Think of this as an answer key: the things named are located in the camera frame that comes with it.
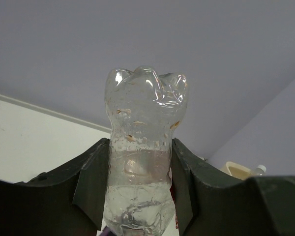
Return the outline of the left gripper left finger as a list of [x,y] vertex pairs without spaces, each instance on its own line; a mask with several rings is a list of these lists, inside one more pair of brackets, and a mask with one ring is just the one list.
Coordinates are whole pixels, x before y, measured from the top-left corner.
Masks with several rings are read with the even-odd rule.
[[0,236],[94,236],[102,227],[109,140],[28,182],[0,180]]

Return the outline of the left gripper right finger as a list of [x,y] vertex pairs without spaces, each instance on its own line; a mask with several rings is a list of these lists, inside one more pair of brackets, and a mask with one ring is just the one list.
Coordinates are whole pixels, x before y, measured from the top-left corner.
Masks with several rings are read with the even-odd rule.
[[181,236],[295,236],[295,176],[240,180],[178,139],[172,175]]

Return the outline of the clear white cap bottle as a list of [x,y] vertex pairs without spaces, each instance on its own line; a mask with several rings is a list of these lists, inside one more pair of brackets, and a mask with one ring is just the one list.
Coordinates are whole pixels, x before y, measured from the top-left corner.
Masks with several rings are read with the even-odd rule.
[[266,173],[266,167],[264,165],[258,165],[254,170],[255,176],[263,176]]

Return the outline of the crushed red label bottle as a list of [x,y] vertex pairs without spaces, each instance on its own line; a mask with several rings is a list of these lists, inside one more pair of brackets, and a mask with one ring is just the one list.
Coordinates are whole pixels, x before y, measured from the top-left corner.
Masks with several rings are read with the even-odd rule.
[[188,103],[181,73],[113,69],[105,86],[112,126],[103,219],[117,236],[160,236],[175,213],[172,136]]

